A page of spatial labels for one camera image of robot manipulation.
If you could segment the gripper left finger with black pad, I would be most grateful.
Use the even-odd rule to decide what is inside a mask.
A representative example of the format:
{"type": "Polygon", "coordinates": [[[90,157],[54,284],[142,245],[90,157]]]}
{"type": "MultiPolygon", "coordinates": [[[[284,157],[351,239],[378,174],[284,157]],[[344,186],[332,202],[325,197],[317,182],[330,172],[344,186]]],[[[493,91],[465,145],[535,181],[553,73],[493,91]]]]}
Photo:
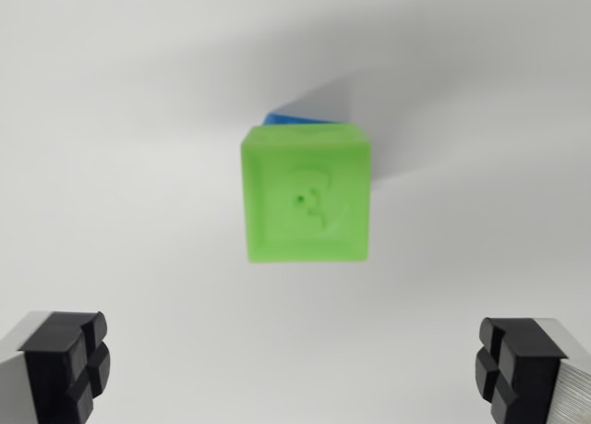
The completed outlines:
{"type": "Polygon", "coordinates": [[[33,311],[1,339],[3,423],[85,423],[111,356],[98,312],[33,311]]]}

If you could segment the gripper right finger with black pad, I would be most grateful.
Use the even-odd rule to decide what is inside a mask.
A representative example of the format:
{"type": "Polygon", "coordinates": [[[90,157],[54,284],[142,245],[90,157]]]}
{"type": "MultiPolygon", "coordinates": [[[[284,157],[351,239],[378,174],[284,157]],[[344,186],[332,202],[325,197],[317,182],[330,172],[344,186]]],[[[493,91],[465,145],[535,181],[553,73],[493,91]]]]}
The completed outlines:
{"type": "Polygon", "coordinates": [[[590,421],[590,352],[557,320],[485,318],[475,378],[500,424],[590,421]]]}

